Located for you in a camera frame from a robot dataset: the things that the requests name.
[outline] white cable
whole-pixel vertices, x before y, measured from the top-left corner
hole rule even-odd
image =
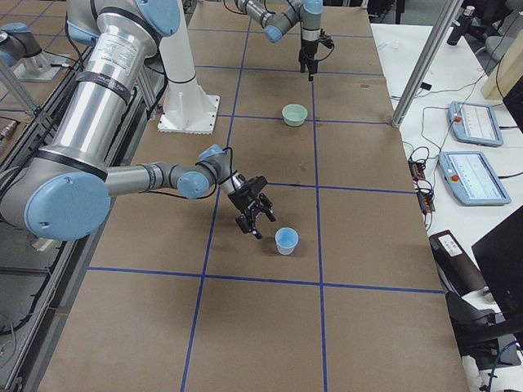
[[[3,352],[3,348],[6,345],[8,345],[9,343],[13,344],[13,351],[11,352],[11,355],[9,355],[9,357],[2,364],[0,364],[0,369],[2,369],[15,356],[15,352],[16,352],[16,334],[15,334],[15,327],[13,326],[13,322],[12,322],[11,318],[7,317],[4,313],[0,313],[0,316],[4,317],[4,319],[9,322],[9,326],[11,327],[11,336],[12,336],[10,341],[8,341],[7,343],[4,343],[2,346],[0,346],[0,353]]]

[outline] blue joint cap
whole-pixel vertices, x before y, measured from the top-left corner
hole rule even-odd
[[[62,174],[41,185],[25,205],[25,225],[36,236],[60,241],[85,237],[109,214],[109,190],[83,171]]]
[[[74,41],[80,42],[83,45],[87,45],[88,47],[94,47],[96,45],[96,41],[99,37],[97,34],[78,27],[74,23],[71,23],[70,20],[67,20],[67,26],[69,29],[69,36]]]
[[[29,27],[24,23],[9,23],[0,27],[6,33],[30,33]]]
[[[269,38],[269,41],[272,43],[278,42],[284,35],[279,31],[276,26],[269,24],[263,29],[266,37]]]
[[[170,37],[180,27],[177,0],[135,0],[147,23],[163,37]]]
[[[223,149],[221,149],[221,147],[219,145],[212,145],[208,149],[203,151],[198,156],[198,159],[200,161],[203,161],[203,160],[205,160],[205,159],[207,159],[209,157],[212,157],[213,155],[218,155],[218,154],[225,154],[225,151]]]
[[[324,3],[322,0],[305,0],[303,7],[305,11],[311,15],[321,15],[324,11]]]
[[[178,190],[186,198],[199,198],[209,189],[207,177],[198,171],[184,173],[177,182]]]
[[[4,62],[5,65],[7,65],[8,67],[12,67],[13,65],[16,64],[16,58],[14,58],[13,56],[11,56],[9,53],[7,53],[6,51],[0,51],[0,60]]]

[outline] cardboard table surface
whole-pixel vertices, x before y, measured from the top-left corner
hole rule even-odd
[[[326,7],[322,21],[336,49],[308,82],[297,28],[270,44],[199,3],[190,41],[199,84],[221,96],[216,129],[151,122],[135,163],[229,145],[270,182],[278,220],[257,241],[223,193],[119,197],[40,391],[467,390],[366,13]],[[301,127],[283,124],[288,103],[308,109]],[[280,256],[287,225],[300,243]]]

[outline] blue paper cup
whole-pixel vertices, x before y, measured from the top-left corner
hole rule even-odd
[[[298,235],[295,229],[282,227],[276,232],[275,240],[278,252],[281,255],[290,255],[298,242]]]

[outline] chair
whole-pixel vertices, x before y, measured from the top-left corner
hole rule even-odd
[[[487,37],[496,35],[499,27],[517,7],[517,3],[523,0],[465,0],[461,7],[475,7],[475,22],[467,30],[471,36],[481,42],[485,42]]]

